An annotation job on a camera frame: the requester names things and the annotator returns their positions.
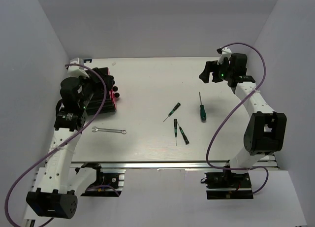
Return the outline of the silver combination wrench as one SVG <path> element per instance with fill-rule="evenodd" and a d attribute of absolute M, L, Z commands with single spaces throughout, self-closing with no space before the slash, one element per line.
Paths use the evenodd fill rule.
<path fill-rule="evenodd" d="M 126 130 L 104 129 L 104 128 L 98 128 L 98 127 L 92 127 L 92 132 L 109 132 L 109 133 L 126 134 Z"/>

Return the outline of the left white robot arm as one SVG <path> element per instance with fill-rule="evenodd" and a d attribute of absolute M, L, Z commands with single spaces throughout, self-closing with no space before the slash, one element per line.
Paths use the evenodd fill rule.
<path fill-rule="evenodd" d="M 86 71 L 85 76 L 70 76 L 61 82 L 61 99 L 56 106 L 54 139 L 44 175 L 27 204 L 40 217 L 71 219 L 77 209 L 78 197 L 91 186 L 103 184 L 104 175 L 97 163 L 86 163 L 69 179 L 69 170 L 81 129 L 89 115 L 86 109 L 92 99 L 112 101 L 114 77 L 107 67 Z"/>

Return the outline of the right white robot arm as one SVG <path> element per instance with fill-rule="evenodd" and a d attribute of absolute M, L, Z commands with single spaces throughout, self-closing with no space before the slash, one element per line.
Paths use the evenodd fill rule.
<path fill-rule="evenodd" d="M 252 76 L 247 75 L 247 55 L 228 54 L 217 61 L 208 61 L 199 78 L 204 83 L 226 81 L 249 115 L 243 148 L 228 162 L 223 183 L 234 187 L 240 175 L 248 172 L 261 158 L 283 148 L 287 117 L 276 112 L 264 100 Z"/>

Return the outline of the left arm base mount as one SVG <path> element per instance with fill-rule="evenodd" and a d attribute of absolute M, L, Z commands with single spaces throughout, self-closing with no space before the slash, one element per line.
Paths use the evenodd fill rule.
<path fill-rule="evenodd" d="M 104 170 L 101 164 L 96 162 L 86 162 L 74 169 L 76 176 L 78 174 L 83 175 L 83 169 L 92 169 L 92 174 L 95 174 L 95 178 L 81 196 L 118 197 L 118 194 L 121 194 L 124 186 L 124 173 Z"/>

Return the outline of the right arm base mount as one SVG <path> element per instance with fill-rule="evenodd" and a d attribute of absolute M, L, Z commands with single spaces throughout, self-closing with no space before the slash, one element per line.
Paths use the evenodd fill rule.
<path fill-rule="evenodd" d="M 208 200 L 253 199 L 248 171 L 222 170 L 207 172 L 200 180 L 206 186 Z"/>

